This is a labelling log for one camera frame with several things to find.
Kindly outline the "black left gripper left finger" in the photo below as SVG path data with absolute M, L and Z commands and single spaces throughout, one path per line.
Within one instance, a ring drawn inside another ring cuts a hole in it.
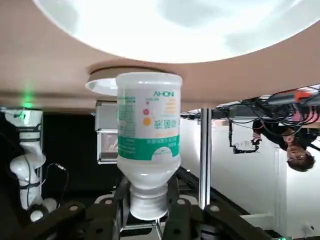
M 68 202 L 24 229 L 26 240 L 118 240 L 127 225 L 129 189 L 131 183 L 123 177 L 112 197 L 105 197 L 89 207 Z

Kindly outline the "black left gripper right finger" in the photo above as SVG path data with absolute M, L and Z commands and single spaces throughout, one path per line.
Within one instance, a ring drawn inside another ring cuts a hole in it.
M 220 204 L 201 209 L 179 195 L 178 179 L 168 181 L 168 217 L 163 240 L 270 240 L 261 228 L 255 227 Z

